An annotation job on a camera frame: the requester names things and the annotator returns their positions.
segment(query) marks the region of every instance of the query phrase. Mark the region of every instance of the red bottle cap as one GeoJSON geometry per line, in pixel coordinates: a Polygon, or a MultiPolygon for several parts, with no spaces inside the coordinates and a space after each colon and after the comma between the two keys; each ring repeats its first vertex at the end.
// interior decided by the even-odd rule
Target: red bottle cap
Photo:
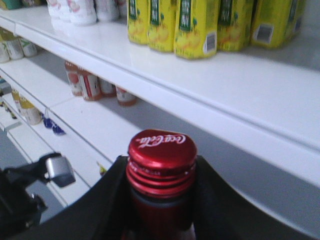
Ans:
{"type": "Polygon", "coordinates": [[[197,148],[185,134],[144,130],[132,138],[128,153],[127,178],[144,195],[177,197],[195,181],[197,148]]]}

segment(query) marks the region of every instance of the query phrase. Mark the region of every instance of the yellow drink box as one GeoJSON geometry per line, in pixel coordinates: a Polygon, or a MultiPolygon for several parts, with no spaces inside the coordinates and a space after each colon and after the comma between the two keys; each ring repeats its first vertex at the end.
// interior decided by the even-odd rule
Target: yellow drink box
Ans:
{"type": "Polygon", "coordinates": [[[208,58],[217,52],[220,0],[178,0],[174,53],[186,59],[208,58]]]}
{"type": "Polygon", "coordinates": [[[148,10],[147,38],[149,47],[161,52],[173,52],[177,0],[149,0],[148,10]]]}
{"type": "Polygon", "coordinates": [[[221,0],[218,20],[218,49],[239,51],[250,42],[254,0],[221,0]]]}
{"type": "Polygon", "coordinates": [[[305,0],[259,0],[252,24],[251,43],[280,47],[300,31],[305,0]]]}
{"type": "Polygon", "coordinates": [[[148,43],[148,1],[149,0],[127,1],[127,27],[128,37],[131,42],[137,44],[148,43]]]}

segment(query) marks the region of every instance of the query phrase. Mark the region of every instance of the shelf unit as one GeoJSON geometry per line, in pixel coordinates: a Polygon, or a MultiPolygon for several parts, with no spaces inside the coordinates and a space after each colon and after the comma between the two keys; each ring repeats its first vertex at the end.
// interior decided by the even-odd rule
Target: shelf unit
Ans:
{"type": "MultiPolygon", "coordinates": [[[[56,151],[61,152],[64,156],[66,156],[71,162],[72,166],[76,165],[73,164],[73,162],[77,161],[78,159],[75,158],[74,155],[68,154],[68,151],[63,151],[63,149],[59,147],[63,144],[69,144],[69,140],[61,140],[60,138],[63,138],[64,136],[54,135],[52,131],[46,129],[41,123],[37,125],[29,125],[25,118],[18,113],[10,93],[4,95],[3,100],[17,116],[16,121],[20,123],[16,124],[15,126],[11,126],[10,128],[6,128],[7,137],[16,146],[27,162],[36,162],[43,155],[56,151]]],[[[75,171],[75,183],[72,183],[64,188],[59,188],[51,182],[47,184],[56,198],[65,207],[78,200],[79,197],[86,193],[90,188],[90,185],[81,177],[81,175],[79,175],[77,169],[73,169],[75,171]]]]}
{"type": "MultiPolygon", "coordinates": [[[[308,12],[317,9],[315,2],[307,6],[308,12]]],[[[66,131],[67,144],[75,146],[70,155],[81,146],[93,156],[74,162],[89,186],[98,180],[87,172],[94,162],[99,159],[108,168],[127,153],[130,138],[140,130],[181,130],[240,194],[288,225],[320,237],[313,216],[296,219],[281,209],[286,204],[294,209],[294,193],[277,205],[277,197],[265,198],[257,190],[270,178],[264,174],[279,170],[288,186],[293,176],[320,196],[320,31],[315,19],[306,21],[302,34],[282,49],[248,47],[188,61],[130,43],[123,20],[76,27],[51,19],[45,6],[1,10],[1,27],[47,51],[1,64],[0,75],[66,131]],[[115,99],[85,102],[72,96],[57,56],[141,100],[123,108],[115,99]],[[239,151],[254,160],[237,160],[239,151]],[[270,169],[254,169],[256,161],[270,169]]],[[[320,214],[319,209],[316,203],[308,213],[320,214]]]]}

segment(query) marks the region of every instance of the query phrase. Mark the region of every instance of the coca-cola bottle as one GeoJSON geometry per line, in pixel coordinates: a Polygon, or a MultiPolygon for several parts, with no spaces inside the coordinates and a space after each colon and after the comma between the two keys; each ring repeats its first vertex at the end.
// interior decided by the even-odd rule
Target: coca-cola bottle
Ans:
{"type": "Polygon", "coordinates": [[[132,138],[128,153],[126,176],[137,217],[122,240],[195,240],[192,190],[197,148],[192,139],[148,129],[132,138]]]}

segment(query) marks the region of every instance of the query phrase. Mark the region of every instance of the white shelf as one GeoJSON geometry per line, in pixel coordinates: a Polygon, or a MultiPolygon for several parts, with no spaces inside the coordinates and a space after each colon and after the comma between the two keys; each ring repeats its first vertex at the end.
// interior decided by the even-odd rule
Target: white shelf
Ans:
{"type": "MultiPolygon", "coordinates": [[[[22,125],[9,130],[7,132],[7,136],[29,163],[38,161],[40,157],[53,151],[59,152],[59,149],[55,148],[56,146],[52,147],[48,144],[50,140],[59,142],[59,139],[55,138],[56,136],[53,134],[53,132],[51,132],[50,135],[54,137],[50,137],[49,135],[43,136],[42,133],[48,131],[48,129],[46,129],[44,125],[42,125],[41,123],[33,126],[27,124],[26,120],[19,115],[16,107],[14,106],[11,94],[6,94],[3,96],[3,98],[23,123],[22,125]]],[[[62,151],[61,154],[68,158],[72,167],[74,168],[73,162],[75,159],[72,158],[73,156],[71,156],[70,158],[69,155],[65,154],[62,151]]],[[[54,183],[50,183],[50,190],[52,190],[53,194],[58,197],[58,200],[62,203],[63,206],[74,203],[89,190],[88,184],[81,176],[79,176],[77,169],[74,168],[74,170],[75,182],[71,185],[59,188],[54,183]]]]}
{"type": "MultiPolygon", "coordinates": [[[[288,47],[272,51],[270,60],[261,58],[264,49],[252,47],[244,53],[219,52],[210,59],[188,61],[129,43],[123,21],[75,27],[51,20],[45,6],[3,11],[1,17],[16,23],[16,34],[259,158],[272,157],[259,147],[266,135],[296,152],[303,149],[319,156],[317,36],[297,37],[288,47]],[[306,40],[312,44],[302,44],[306,40]],[[314,58],[306,61],[311,50],[314,58]]],[[[266,152],[278,146],[271,140],[266,152]]],[[[313,183],[320,186],[319,179],[313,183]]]]}
{"type": "MultiPolygon", "coordinates": [[[[14,100],[10,94],[5,95],[3,98],[9,105],[12,106],[14,104],[14,100]]],[[[21,121],[31,128],[37,134],[37,137],[41,138],[50,147],[51,151],[60,152],[68,158],[74,170],[88,186],[92,187],[101,178],[97,162],[102,164],[106,169],[110,167],[111,163],[97,154],[94,149],[87,147],[87,144],[83,140],[82,142],[81,140],[75,141],[69,135],[70,130],[67,131],[63,127],[62,129],[65,129],[67,133],[58,136],[53,133],[52,129],[45,128],[42,122],[36,125],[28,125],[26,120],[19,116],[15,106],[12,108],[21,121]]]]}
{"type": "MultiPolygon", "coordinates": [[[[80,144],[95,155],[91,160],[103,155],[110,163],[126,154],[130,138],[142,129],[182,129],[207,159],[216,155],[217,137],[320,189],[320,30],[314,22],[308,21],[302,34],[282,49],[249,47],[188,61],[130,43],[123,20],[75,27],[51,20],[45,6],[0,11],[0,26],[145,100],[130,108],[119,107],[115,99],[85,102],[73,97],[63,61],[47,52],[0,64],[0,69],[37,108],[49,110],[67,132],[68,144],[80,144]]],[[[295,211],[289,197],[282,199],[290,209],[285,213],[272,199],[258,197],[264,182],[257,176],[264,169],[254,169],[257,176],[250,172],[252,178],[246,179],[251,166],[244,166],[245,160],[230,160],[229,154],[211,163],[241,194],[287,224],[320,236],[320,225],[289,214],[295,211]],[[256,190],[251,189],[252,182],[257,183],[256,190]]],[[[85,172],[86,161],[81,161],[79,171],[85,172]]],[[[313,212],[320,213],[319,209],[315,205],[313,212]]]]}

